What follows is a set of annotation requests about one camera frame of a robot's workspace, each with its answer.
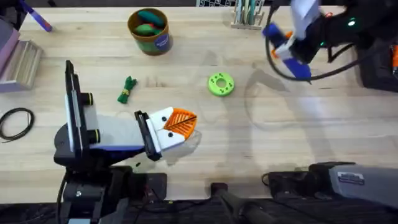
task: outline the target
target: green figurine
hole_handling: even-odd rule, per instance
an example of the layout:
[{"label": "green figurine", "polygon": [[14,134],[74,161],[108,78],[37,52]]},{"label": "green figurine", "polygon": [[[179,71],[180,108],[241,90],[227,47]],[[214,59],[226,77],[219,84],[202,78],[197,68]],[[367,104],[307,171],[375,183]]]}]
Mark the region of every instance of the green figurine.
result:
[{"label": "green figurine", "polygon": [[131,77],[126,78],[126,82],[124,83],[124,89],[122,93],[120,94],[118,101],[122,104],[127,103],[127,99],[130,96],[130,91],[134,88],[134,86],[137,84],[136,79],[132,79]]},{"label": "green figurine", "polygon": [[153,24],[139,25],[134,29],[134,32],[141,36],[152,36],[162,32],[160,29],[156,29]]},{"label": "green figurine", "polygon": [[157,27],[164,27],[164,21],[159,17],[149,11],[139,11],[138,16],[145,22],[155,24]]}]

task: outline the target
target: pen holder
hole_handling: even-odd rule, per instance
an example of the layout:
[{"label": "pen holder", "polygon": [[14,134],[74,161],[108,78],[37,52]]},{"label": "pen holder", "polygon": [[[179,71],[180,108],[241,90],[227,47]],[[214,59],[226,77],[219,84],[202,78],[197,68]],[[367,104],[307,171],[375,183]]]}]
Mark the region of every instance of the pen holder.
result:
[{"label": "pen holder", "polygon": [[264,0],[236,0],[231,28],[261,30]]},{"label": "pen holder", "polygon": [[[143,36],[138,35],[135,29],[139,25],[143,25],[146,22],[139,16],[139,12],[147,11],[155,14],[158,18],[162,19],[164,22],[164,27],[162,27],[162,32],[157,35]],[[135,38],[138,47],[147,55],[161,55],[169,51],[171,48],[170,36],[169,36],[169,22],[166,15],[154,8],[144,8],[133,13],[128,22],[127,26],[130,30],[131,35]]]}]

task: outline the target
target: green rope toy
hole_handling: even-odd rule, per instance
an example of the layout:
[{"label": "green rope toy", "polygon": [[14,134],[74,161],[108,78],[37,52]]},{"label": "green rope toy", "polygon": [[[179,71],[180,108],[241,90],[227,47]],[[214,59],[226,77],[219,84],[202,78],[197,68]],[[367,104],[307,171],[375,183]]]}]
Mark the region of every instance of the green rope toy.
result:
[{"label": "green rope toy", "polygon": [[134,86],[137,84],[136,79],[132,79],[131,77],[128,77],[126,79],[126,82],[124,83],[124,89],[122,93],[120,94],[118,101],[122,104],[127,103],[127,99],[130,96],[130,91],[134,88]]}]

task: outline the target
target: cup with green items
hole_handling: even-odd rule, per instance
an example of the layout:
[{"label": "cup with green items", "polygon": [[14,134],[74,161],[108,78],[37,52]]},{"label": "cup with green items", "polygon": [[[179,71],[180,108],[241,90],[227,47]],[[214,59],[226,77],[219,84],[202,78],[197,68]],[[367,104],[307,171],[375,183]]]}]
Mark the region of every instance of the cup with green items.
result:
[{"label": "cup with green items", "polygon": [[147,55],[161,55],[171,48],[169,22],[166,15],[154,8],[131,14],[127,26],[139,48]]}]

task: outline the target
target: cup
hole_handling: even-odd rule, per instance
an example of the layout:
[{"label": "cup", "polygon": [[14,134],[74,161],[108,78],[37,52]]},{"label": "cup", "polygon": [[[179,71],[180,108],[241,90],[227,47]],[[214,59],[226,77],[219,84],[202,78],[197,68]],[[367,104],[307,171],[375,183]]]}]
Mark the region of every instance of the cup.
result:
[{"label": "cup", "polygon": [[[165,27],[161,33],[150,37],[141,36],[134,33],[134,29],[145,22],[138,16],[138,12],[148,11],[160,17],[165,22]],[[169,51],[171,48],[170,35],[169,35],[169,22],[166,15],[154,8],[144,8],[131,14],[127,26],[131,35],[135,38],[138,47],[147,55],[161,55]]]}]

